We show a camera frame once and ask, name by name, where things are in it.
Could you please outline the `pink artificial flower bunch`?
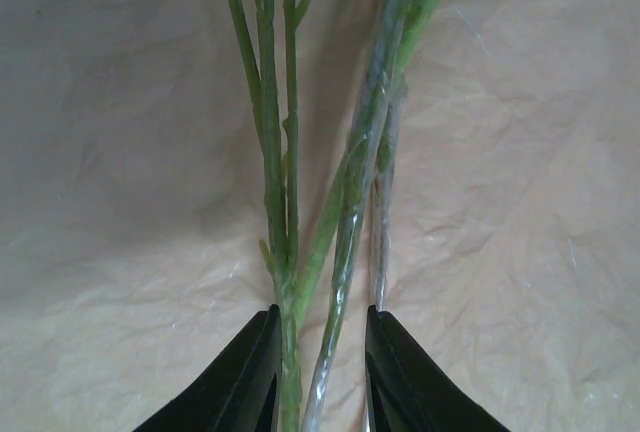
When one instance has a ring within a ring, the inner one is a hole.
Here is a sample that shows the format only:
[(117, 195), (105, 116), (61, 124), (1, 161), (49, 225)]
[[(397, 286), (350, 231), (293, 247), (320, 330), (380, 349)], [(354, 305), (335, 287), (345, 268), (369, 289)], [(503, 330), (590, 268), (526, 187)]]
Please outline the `pink artificial flower bunch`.
[(374, 177), (392, 84), (396, 55), (410, 0), (382, 0), (364, 80), (349, 132), (343, 166), (342, 201), (322, 343), (300, 429), (320, 427), (325, 393), (343, 325), (358, 247)]

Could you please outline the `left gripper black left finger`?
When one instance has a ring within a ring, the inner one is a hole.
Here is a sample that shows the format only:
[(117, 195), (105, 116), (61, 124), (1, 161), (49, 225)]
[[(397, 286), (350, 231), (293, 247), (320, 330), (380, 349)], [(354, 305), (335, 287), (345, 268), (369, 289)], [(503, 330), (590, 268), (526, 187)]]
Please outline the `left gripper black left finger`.
[(184, 391), (135, 432), (273, 432), (281, 386), (281, 315), (257, 312)]

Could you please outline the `orange artificial flower bunch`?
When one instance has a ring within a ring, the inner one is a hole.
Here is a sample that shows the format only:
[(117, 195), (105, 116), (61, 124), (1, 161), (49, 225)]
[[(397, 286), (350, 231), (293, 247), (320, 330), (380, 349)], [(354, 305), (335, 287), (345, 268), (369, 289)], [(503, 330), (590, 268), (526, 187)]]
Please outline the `orange artificial flower bunch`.
[(335, 253), (326, 329), (344, 320), (370, 192), (390, 176), (395, 162), (404, 72), (441, 0), (381, 0), (344, 155), (311, 242), (296, 292), (303, 324), (328, 252)]

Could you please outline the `blue artificial flower bunch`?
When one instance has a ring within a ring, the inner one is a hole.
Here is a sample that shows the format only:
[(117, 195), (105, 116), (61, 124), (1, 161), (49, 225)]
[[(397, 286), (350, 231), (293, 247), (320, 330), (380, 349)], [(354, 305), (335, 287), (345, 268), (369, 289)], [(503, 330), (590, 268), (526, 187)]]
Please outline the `blue artificial flower bunch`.
[(228, 0), (263, 157), (268, 239), (260, 250), (271, 275), (282, 321), (280, 423), (298, 431), (302, 403), (298, 335), (307, 294), (300, 276), (297, 29), (311, 0), (283, 0), (287, 114), (282, 116), (276, 71), (275, 0), (254, 0), (256, 31), (249, 31), (242, 0)]

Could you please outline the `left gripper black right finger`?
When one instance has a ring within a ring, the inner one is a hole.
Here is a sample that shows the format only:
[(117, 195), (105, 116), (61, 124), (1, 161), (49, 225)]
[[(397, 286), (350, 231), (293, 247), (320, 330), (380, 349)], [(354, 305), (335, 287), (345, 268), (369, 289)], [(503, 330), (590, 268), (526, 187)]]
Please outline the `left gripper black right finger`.
[(367, 311), (369, 429), (376, 432), (508, 432), (467, 396), (388, 311)]

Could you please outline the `green and orange wrapping paper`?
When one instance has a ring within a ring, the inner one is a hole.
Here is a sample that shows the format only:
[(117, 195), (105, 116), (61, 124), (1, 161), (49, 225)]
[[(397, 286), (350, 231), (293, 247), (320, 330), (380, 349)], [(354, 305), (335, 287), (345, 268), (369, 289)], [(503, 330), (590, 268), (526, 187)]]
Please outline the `green and orange wrapping paper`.
[[(514, 431), (639, 427), (639, 0), (443, 0), (387, 306)], [(273, 296), (226, 0), (1, 0), (1, 427), (129, 431)]]

